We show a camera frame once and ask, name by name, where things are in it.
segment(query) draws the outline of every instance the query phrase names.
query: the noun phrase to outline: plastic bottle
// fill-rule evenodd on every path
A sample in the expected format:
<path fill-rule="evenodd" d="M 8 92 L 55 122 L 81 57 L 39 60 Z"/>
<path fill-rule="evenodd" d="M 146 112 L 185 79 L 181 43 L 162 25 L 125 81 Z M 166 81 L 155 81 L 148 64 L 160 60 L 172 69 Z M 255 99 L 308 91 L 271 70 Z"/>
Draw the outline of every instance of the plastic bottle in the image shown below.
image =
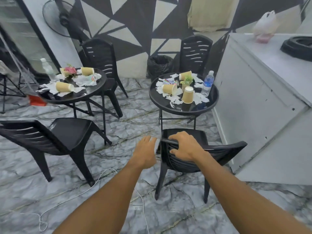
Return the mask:
<path fill-rule="evenodd" d="M 46 61 L 45 58 L 41 58 L 42 68 L 45 70 L 46 74 L 49 76 L 51 81 L 55 81 L 57 79 L 56 74 L 54 73 L 54 70 L 52 66 L 49 65 L 49 63 Z"/>
<path fill-rule="evenodd" d="M 206 76 L 204 83 L 203 83 L 203 89 L 202 89 L 202 95 L 207 97 L 210 93 L 211 87 L 213 85 L 214 77 L 213 77 L 213 70 L 209 71 L 209 74 Z"/>

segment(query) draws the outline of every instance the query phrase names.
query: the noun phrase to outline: gray marble tile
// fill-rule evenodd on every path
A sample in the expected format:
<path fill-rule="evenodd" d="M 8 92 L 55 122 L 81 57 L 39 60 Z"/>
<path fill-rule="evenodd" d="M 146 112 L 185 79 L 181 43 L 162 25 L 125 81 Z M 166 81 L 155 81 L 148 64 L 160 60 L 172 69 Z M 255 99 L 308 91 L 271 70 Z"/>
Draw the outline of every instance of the gray marble tile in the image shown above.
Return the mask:
<path fill-rule="evenodd" d="M 122 169 L 132 156 L 136 143 L 144 135 L 160 137 L 158 108 L 149 99 L 150 80 L 121 79 L 129 98 L 117 87 L 116 96 L 124 116 L 119 120 L 107 114 L 106 131 L 112 146 L 104 145 L 97 133 L 91 135 L 85 148 L 85 160 L 95 179 L 109 168 Z M 101 102 L 100 97 L 93 97 Z M 73 110 L 65 106 L 27 106 L 25 99 L 10 99 L 10 107 L 0 120 L 38 120 L 49 126 L 54 119 L 73 117 Z M 85 103 L 77 104 L 86 110 Z M 108 98 L 105 107 L 114 112 Z M 102 114 L 94 117 L 77 112 L 79 118 L 94 121 L 103 128 Z M 166 118 L 175 115 L 164 112 Z M 187 120 L 166 120 L 166 128 L 193 128 Z M 211 112 L 197 118 L 197 129 L 205 131 L 209 144 L 221 144 L 221 139 Z M 53 177 L 47 182 L 32 156 L 22 147 L 0 137 L 0 229 L 2 233 L 38 233 L 38 216 L 61 202 L 87 191 L 89 185 L 69 156 L 46 155 Z M 154 199 L 159 178 L 160 155 L 157 164 L 142 172 L 136 185 L 145 204 L 145 214 L 150 233 L 237 233 L 228 220 L 213 191 L 208 203 L 203 202 L 204 176 L 201 173 L 183 174 L 167 172 L 159 199 Z M 48 222 L 44 233 L 53 230 L 83 201 L 114 176 L 111 170 L 87 193 L 49 210 L 42 216 Z M 248 183 L 261 195 L 290 212 L 298 220 L 312 227 L 312 187 L 280 184 Z M 127 218 L 121 233 L 147 233 L 142 200 L 134 191 Z"/>

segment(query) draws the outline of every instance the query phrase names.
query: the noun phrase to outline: pink flower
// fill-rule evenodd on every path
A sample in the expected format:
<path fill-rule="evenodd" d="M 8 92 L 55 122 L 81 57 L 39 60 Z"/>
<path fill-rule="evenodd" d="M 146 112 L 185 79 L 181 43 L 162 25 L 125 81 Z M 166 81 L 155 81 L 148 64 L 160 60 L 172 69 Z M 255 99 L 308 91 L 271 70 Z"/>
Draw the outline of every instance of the pink flower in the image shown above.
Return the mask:
<path fill-rule="evenodd" d="M 64 71 L 67 71 L 69 74 L 77 74 L 75 67 L 72 66 L 65 67 Z"/>

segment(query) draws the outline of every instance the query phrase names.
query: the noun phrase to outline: orange dustpan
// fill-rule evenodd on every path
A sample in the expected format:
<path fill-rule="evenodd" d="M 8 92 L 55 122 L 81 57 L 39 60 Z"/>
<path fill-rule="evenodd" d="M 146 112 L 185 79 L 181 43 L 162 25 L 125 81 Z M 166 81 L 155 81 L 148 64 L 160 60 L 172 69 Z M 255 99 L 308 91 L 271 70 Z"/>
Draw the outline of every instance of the orange dustpan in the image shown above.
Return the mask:
<path fill-rule="evenodd" d="M 46 106 L 46 102 L 43 101 L 40 97 L 34 95 L 28 95 L 29 104 L 33 106 Z"/>

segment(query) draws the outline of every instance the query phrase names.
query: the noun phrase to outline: person's left hand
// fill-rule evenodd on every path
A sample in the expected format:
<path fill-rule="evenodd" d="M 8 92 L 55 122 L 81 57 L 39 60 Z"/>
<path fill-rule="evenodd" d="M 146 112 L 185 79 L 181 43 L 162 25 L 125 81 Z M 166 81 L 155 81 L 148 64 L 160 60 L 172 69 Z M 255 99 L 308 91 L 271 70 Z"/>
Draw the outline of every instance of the person's left hand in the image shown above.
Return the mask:
<path fill-rule="evenodd" d="M 151 168 L 156 163 L 155 157 L 155 142 L 157 138 L 152 138 L 151 136 L 143 137 L 136 145 L 133 155 L 128 163 L 132 165 L 137 165 L 141 169 Z"/>

